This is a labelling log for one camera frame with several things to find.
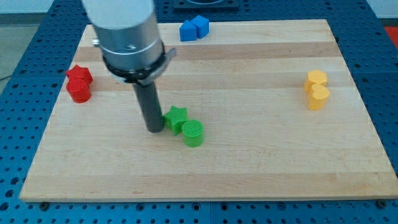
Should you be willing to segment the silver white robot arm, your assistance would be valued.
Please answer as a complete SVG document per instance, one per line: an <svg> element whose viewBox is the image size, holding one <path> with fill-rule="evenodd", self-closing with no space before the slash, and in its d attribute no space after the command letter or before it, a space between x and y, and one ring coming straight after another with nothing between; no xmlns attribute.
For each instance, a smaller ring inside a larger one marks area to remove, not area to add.
<svg viewBox="0 0 398 224"><path fill-rule="evenodd" d="M165 126L155 80L176 50L165 50L153 0L82 0L103 62L117 80L130 83L151 133Z"/></svg>

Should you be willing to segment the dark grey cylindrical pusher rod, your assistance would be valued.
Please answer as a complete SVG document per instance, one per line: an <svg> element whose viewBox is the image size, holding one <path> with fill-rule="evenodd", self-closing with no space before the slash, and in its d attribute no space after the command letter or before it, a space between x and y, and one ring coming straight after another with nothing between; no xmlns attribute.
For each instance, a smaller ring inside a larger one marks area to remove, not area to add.
<svg viewBox="0 0 398 224"><path fill-rule="evenodd" d="M145 125L150 133L159 133L164 129L165 121L154 83L148 85L133 84L134 91L143 115Z"/></svg>

